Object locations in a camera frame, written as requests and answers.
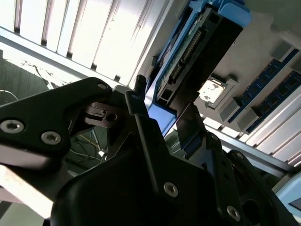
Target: silver screw head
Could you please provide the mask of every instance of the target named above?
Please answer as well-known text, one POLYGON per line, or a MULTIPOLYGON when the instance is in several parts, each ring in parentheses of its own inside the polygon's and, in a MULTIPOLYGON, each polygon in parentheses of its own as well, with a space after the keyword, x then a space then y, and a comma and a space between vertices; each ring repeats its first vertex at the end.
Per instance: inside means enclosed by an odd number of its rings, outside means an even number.
POLYGON ((98 84, 98 87, 101 88, 101 89, 106 89, 107 88, 105 85, 103 85, 101 83, 98 84))
POLYGON ((240 221, 240 214, 233 206, 227 206, 227 212, 235 221, 240 221))
POLYGON ((211 137, 212 137, 214 140, 218 140, 218 137, 217 137, 215 134, 211 134, 211 137))
POLYGON ((243 159, 243 155, 241 153, 236 153, 236 155, 238 156, 238 158, 243 159))
POLYGON ((178 188, 173 183, 166 182, 163 187, 164 187, 164 191, 169 196, 171 196, 173 198, 178 196, 178 194, 179 194, 178 188))
POLYGON ((24 124, 18 120, 5 120, 0 124, 0 129, 5 133, 20 133, 24 130, 24 124))
POLYGON ((62 138, 58 133, 54 131, 48 131, 42 134, 41 140, 47 145, 58 145, 62 138))

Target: cable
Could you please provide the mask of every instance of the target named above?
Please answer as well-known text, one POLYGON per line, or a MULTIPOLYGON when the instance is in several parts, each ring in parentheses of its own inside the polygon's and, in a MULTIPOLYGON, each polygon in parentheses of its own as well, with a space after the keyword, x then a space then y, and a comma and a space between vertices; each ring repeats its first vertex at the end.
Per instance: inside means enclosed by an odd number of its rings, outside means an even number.
POLYGON ((16 100, 19 100, 12 92, 9 92, 9 91, 7 91, 7 90, 0 90, 0 92, 9 93, 9 94, 11 94, 14 98, 16 98, 16 100))
POLYGON ((37 66, 34 66, 34 65, 33 65, 33 67, 36 69, 36 72, 37 72, 38 76, 43 80, 43 82, 45 83, 45 85, 48 87, 48 84, 47 84, 47 82, 46 82, 46 79, 44 79, 44 78, 42 77, 42 75, 39 73, 38 67, 37 67, 37 66))
MULTIPOLYGON (((79 135, 80 137, 82 137, 82 138, 84 138, 87 142, 89 142, 89 144, 90 144, 90 140, 88 139, 88 138, 86 138, 85 136, 83 136, 83 135, 79 135)), ((97 146, 97 144, 95 144, 95 143, 93 143, 93 142, 91 142, 91 144, 93 145, 93 146, 95 146, 95 147, 97 147, 98 148, 98 146, 97 146)))
POLYGON ((77 154, 77 155, 80 155, 80 156, 84 156, 84 157, 86 157, 86 158, 91 158, 92 160, 98 160, 98 161, 101 161, 101 159, 99 159, 99 158, 97 158, 97 157, 93 157, 93 156, 90 156, 90 155, 88 155, 88 154, 78 153, 78 152, 72 150, 71 148, 70 148, 70 151, 73 152, 74 154, 77 154))

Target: blue memory slot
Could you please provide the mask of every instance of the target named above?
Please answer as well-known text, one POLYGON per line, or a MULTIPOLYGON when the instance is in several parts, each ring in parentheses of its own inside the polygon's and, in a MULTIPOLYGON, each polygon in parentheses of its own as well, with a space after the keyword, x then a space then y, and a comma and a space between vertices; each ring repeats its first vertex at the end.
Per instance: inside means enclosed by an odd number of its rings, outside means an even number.
POLYGON ((263 72, 255 79, 255 81, 245 90, 242 96, 237 100, 240 104, 240 108, 232 115, 228 120, 229 123, 234 119, 251 103, 251 101, 261 92, 263 88, 284 68, 285 65, 299 52, 294 49, 284 60, 280 62, 277 59, 273 59, 269 65, 263 70, 263 72))
POLYGON ((292 71, 287 78, 257 107, 260 114, 246 131, 251 133, 260 123, 267 118, 286 98, 288 98, 301 85, 301 74, 292 71))

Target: mounting hole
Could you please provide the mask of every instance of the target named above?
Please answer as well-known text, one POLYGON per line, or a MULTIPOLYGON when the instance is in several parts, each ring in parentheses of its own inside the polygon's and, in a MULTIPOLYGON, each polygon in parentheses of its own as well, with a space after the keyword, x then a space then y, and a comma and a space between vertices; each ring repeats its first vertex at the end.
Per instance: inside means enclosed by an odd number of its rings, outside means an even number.
POLYGON ((227 180, 230 180, 229 176, 228 176, 226 173, 224 173, 224 177, 225 177, 227 180))
POLYGON ((139 97, 136 94, 132 94, 132 98, 139 100, 139 97))
POLYGON ((106 85, 103 85, 101 83, 98 84, 98 87, 101 88, 101 89, 106 89, 107 88, 106 85))
POLYGON ((107 117, 106 117, 106 120, 107 121, 114 121, 117 119, 117 115, 115 114, 109 114, 107 117))

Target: metal frame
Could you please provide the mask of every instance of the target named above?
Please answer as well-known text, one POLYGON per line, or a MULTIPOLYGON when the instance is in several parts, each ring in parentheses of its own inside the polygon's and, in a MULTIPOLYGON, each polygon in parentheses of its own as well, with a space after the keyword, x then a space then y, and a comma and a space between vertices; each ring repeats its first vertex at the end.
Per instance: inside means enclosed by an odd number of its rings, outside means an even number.
POLYGON ((65 58, 55 52, 52 52, 41 45, 38 45, 34 42, 31 42, 25 38, 22 38, 19 35, 14 34, 6 30, 5 28, 0 27, 0 42, 2 42, 1 47, 11 47, 20 52, 25 53, 29 57, 33 57, 41 63, 48 64, 59 70, 67 72, 70 76, 76 77, 76 79, 85 79, 88 77, 97 77, 104 82, 108 83, 111 87, 121 85, 120 83, 109 79, 108 77, 99 74, 87 67, 84 67, 71 59, 65 58))
POLYGON ((223 145, 224 150, 229 152, 231 149, 243 153, 255 167, 268 172, 278 178, 284 177, 288 173, 295 173, 297 169, 273 156, 263 153, 233 137, 230 137, 210 126, 205 125, 206 130, 214 133, 223 145))

